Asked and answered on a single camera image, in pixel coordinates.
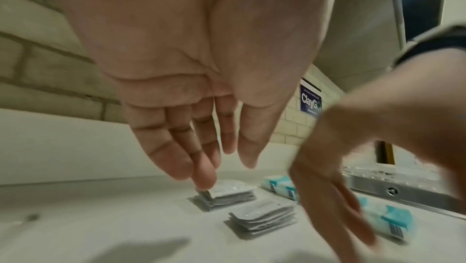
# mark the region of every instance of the palm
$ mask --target palm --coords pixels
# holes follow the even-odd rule
[[[61,1],[144,151],[200,188],[220,165],[214,104],[224,152],[254,167],[329,16],[329,0]]]

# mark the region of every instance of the brick wall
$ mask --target brick wall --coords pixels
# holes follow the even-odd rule
[[[305,78],[322,90],[324,109],[343,95],[315,66]],[[298,97],[297,89],[271,142],[296,146],[312,129]],[[0,0],[0,108],[125,122],[55,0]]]

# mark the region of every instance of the hand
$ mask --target hand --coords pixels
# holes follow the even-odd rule
[[[323,40],[333,0],[59,0],[151,160],[200,189],[220,148],[257,158]],[[238,100],[239,137],[234,123]],[[190,127],[193,121],[196,134]]]
[[[343,263],[359,262],[350,235],[376,243],[359,203],[344,186],[342,157],[379,139],[455,174],[466,197],[466,51],[416,56],[325,111],[290,168],[312,224]]]

